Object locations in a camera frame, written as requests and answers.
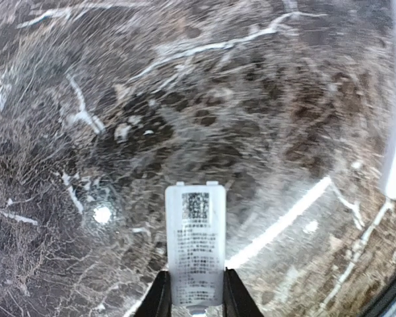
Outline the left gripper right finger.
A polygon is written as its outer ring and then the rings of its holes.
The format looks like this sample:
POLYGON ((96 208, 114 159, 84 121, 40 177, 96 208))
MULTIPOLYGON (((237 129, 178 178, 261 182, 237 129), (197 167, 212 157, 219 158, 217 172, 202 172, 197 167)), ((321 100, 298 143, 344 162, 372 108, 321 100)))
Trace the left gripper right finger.
POLYGON ((224 317, 263 317, 234 269, 226 269, 223 282, 224 317))

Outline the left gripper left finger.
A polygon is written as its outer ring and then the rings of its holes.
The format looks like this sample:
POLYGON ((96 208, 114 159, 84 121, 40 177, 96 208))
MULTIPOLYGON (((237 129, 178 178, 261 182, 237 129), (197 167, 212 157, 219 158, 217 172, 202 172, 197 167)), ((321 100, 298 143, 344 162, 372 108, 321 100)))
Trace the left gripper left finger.
POLYGON ((159 271, 134 317, 171 317, 171 280, 168 271, 159 271))

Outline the white battery cover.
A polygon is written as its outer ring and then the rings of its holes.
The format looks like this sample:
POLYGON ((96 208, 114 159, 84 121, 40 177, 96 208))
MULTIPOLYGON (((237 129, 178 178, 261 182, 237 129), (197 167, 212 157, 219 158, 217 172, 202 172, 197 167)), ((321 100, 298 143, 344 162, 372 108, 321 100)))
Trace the white battery cover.
POLYGON ((172 304, 205 316, 222 304, 226 190, 218 182, 178 182, 164 198, 172 304))

